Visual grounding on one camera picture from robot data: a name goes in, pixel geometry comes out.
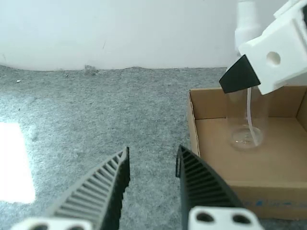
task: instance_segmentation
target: brown cardboard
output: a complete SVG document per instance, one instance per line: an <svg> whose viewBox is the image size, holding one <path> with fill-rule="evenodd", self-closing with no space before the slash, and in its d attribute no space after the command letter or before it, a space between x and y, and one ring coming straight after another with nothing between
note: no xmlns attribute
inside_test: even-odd
<svg viewBox="0 0 307 230"><path fill-rule="evenodd" d="M248 152L228 142L221 89L189 92L192 150L259 217L307 219L307 96L305 87L273 92L266 139Z"/></svg>

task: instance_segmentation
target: cardboard flap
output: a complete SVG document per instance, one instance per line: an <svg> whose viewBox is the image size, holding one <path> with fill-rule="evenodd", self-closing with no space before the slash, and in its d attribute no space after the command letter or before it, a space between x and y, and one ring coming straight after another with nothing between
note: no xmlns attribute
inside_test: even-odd
<svg viewBox="0 0 307 230"><path fill-rule="evenodd" d="M297 114L297 120L302 125L302 127L307 131L307 94L301 103L301 107Z"/></svg>
<svg viewBox="0 0 307 230"><path fill-rule="evenodd" d="M190 95L196 120L226 117L226 94L221 88L192 89Z"/></svg>
<svg viewBox="0 0 307 230"><path fill-rule="evenodd" d="M188 126L189 126L189 133L190 133L191 150L192 152L200 156L200 147L198 144L198 136L197 136L195 118L194 118L194 108L193 108L193 104L191 101L190 93L189 93L189 101L188 101Z"/></svg>
<svg viewBox="0 0 307 230"><path fill-rule="evenodd" d="M269 116L296 117L305 92L306 86L286 86L272 92ZM221 88L192 89L190 96L196 120L226 117L227 96Z"/></svg>

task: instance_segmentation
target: gray felt surface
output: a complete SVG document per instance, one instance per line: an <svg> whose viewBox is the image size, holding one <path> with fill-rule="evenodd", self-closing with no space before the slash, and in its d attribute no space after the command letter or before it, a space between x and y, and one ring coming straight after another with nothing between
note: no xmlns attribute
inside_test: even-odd
<svg viewBox="0 0 307 230"><path fill-rule="evenodd" d="M0 67L0 122L19 123L35 187L32 204L0 201L0 229L41 215L90 168L128 145L131 182L120 228L179 230L175 155L179 144L189 147L188 90L218 86L224 71L130 68L85 75ZM267 230L307 230L305 221L262 223Z"/></svg>

